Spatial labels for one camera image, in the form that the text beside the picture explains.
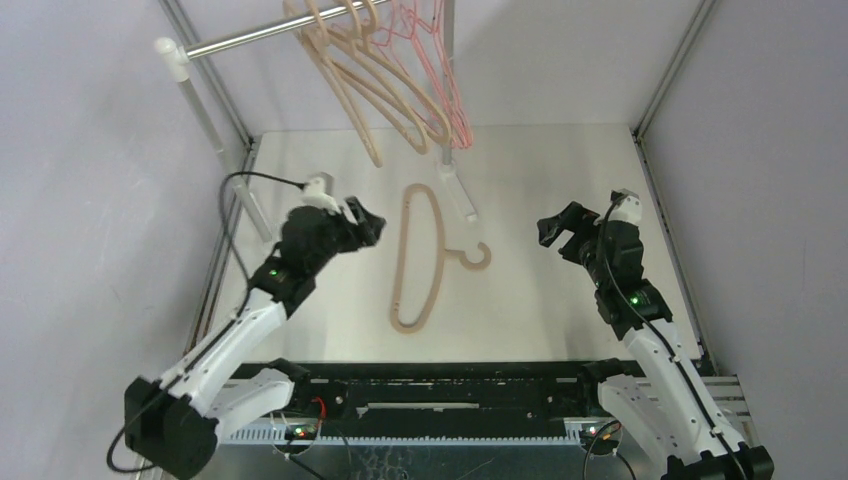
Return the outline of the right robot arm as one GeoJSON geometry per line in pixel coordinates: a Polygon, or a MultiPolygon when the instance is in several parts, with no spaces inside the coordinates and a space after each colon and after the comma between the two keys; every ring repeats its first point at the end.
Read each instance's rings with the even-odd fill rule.
{"type": "Polygon", "coordinates": [[[620,361],[607,359],[585,366],[579,406],[592,416],[609,413],[662,467],[664,479],[770,479],[772,457],[728,420],[685,353],[667,302],[645,276],[641,218],[641,201],[617,193],[603,214],[571,202],[537,222],[544,247],[570,232],[559,255],[586,270],[602,320],[658,397],[643,396],[620,361]]]}

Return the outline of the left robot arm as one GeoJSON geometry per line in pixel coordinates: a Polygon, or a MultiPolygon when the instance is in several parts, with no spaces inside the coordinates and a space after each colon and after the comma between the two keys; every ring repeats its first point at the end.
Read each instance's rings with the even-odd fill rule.
{"type": "Polygon", "coordinates": [[[153,380],[124,392],[124,424],[115,439],[175,479],[193,479],[223,440],[275,410],[290,417],[311,407],[307,372],[284,359],[243,384],[228,381],[266,337],[282,328],[316,288],[336,256],[375,246],[386,226],[354,197],[345,208],[292,209],[280,239],[249,277],[245,300],[224,324],[153,380]]]}

